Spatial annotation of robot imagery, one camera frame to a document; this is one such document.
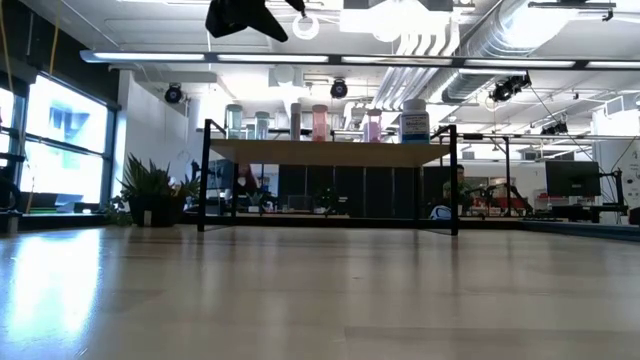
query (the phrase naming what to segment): green plant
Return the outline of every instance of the green plant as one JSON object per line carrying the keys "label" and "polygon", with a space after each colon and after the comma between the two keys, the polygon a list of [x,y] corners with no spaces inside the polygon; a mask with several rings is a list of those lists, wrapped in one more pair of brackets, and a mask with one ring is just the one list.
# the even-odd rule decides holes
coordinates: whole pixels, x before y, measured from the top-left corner
{"label": "green plant", "polygon": [[179,185],[170,184],[169,166],[167,169],[161,169],[149,160],[149,168],[147,169],[142,161],[129,154],[127,164],[124,169],[124,178],[122,184],[122,200],[129,201],[134,196],[176,196],[186,198],[188,196],[196,196],[200,189],[200,178],[196,177],[189,180],[185,175],[184,181]]}
{"label": "green plant", "polygon": [[105,211],[107,221],[110,224],[118,226],[129,226],[133,224],[131,213],[125,211],[124,201],[122,197],[116,196],[109,200],[109,205]]}
{"label": "green plant", "polygon": [[325,213],[332,213],[338,205],[338,192],[334,187],[325,187],[316,193],[314,200],[316,206],[325,209]]}

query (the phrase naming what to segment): security camera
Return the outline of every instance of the security camera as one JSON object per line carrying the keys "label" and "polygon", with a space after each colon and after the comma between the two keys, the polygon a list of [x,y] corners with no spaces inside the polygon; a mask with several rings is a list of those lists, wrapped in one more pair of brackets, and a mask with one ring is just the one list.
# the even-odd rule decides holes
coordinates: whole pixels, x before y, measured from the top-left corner
{"label": "security camera", "polygon": [[331,85],[331,97],[334,99],[342,99],[347,96],[347,92],[349,88],[347,88],[347,84],[344,82],[344,79],[335,79],[333,80],[333,85]]}
{"label": "security camera", "polygon": [[169,84],[169,89],[164,93],[164,100],[169,104],[182,103],[186,99],[186,96],[180,89],[181,87],[181,84]]}

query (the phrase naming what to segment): ceiling light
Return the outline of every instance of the ceiling light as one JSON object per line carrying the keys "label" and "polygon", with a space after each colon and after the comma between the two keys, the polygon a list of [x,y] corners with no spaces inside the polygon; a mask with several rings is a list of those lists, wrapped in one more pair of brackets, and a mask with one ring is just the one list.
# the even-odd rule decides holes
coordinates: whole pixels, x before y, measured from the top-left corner
{"label": "ceiling light", "polygon": [[326,64],[326,55],[273,55],[273,54],[219,54],[220,62],[255,62],[255,63],[318,63]]}
{"label": "ceiling light", "polygon": [[95,60],[109,61],[109,62],[202,62],[205,60],[205,56],[202,53],[136,53],[136,52],[92,52],[81,51],[80,56],[87,61],[93,58]]}
{"label": "ceiling light", "polygon": [[586,68],[640,69],[640,61],[589,61]]}
{"label": "ceiling light", "polygon": [[345,64],[358,65],[404,65],[404,66],[450,66],[451,59],[420,56],[343,56]]}
{"label": "ceiling light", "polygon": [[526,70],[501,70],[501,69],[460,69],[462,75],[508,75],[525,76]]}
{"label": "ceiling light", "polygon": [[118,0],[119,2],[165,4],[165,5],[209,5],[210,0]]}
{"label": "ceiling light", "polygon": [[519,59],[468,59],[465,66],[515,67],[521,69],[535,68],[570,68],[575,61],[567,60],[519,60]]}

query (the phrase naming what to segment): wooden tabletop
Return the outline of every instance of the wooden tabletop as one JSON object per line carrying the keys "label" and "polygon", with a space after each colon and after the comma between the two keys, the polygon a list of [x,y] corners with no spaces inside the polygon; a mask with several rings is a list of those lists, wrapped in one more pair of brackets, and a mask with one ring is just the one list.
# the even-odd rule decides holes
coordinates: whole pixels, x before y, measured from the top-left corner
{"label": "wooden tabletop", "polygon": [[420,167],[448,145],[211,139],[211,149],[237,164]]}

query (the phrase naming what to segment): wooden floor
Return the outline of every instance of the wooden floor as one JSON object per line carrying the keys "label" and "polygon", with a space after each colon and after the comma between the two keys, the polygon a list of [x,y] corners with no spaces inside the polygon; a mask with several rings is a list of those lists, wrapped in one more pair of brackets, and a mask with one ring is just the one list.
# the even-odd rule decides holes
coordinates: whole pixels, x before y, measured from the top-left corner
{"label": "wooden floor", "polygon": [[541,233],[0,239],[0,359],[632,359],[640,246]]}

